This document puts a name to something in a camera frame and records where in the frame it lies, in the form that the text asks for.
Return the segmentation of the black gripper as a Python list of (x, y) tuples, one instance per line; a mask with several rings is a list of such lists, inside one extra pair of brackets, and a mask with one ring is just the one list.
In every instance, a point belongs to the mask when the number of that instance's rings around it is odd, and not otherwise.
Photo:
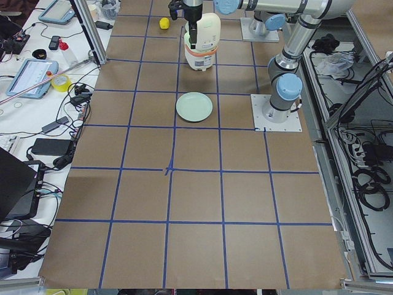
[(197, 21), (202, 18), (202, 0), (183, 0), (184, 17), (189, 22), (190, 48), (197, 44)]

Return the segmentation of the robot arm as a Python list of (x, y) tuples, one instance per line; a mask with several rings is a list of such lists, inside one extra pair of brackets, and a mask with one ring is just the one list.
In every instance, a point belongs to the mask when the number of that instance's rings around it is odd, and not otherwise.
[(263, 115), (270, 122), (280, 124), (290, 116), (290, 109), (303, 89), (303, 82), (296, 75), (298, 64), (320, 23), (320, 19), (310, 15), (299, 16), (282, 52), (270, 60), (268, 74), (272, 94), (262, 106)]
[[(267, 11), (279, 13), (296, 13), (310, 15), (314, 19), (330, 19), (347, 12), (354, 1), (215, 1), (220, 14), (229, 15), (236, 10)], [(202, 18), (203, 1), (172, 1), (170, 9), (184, 11), (189, 24), (189, 42), (194, 49), (197, 44), (197, 21)]]

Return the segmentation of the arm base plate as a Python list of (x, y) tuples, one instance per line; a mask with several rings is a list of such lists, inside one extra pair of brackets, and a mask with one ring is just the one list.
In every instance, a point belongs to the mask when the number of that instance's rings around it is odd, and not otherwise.
[(246, 42), (279, 42), (279, 27), (270, 26), (254, 18), (241, 18), (241, 31), (243, 41)]
[(289, 110), (278, 111), (270, 104), (271, 95), (252, 94), (254, 130), (258, 132), (302, 132), (296, 102)]

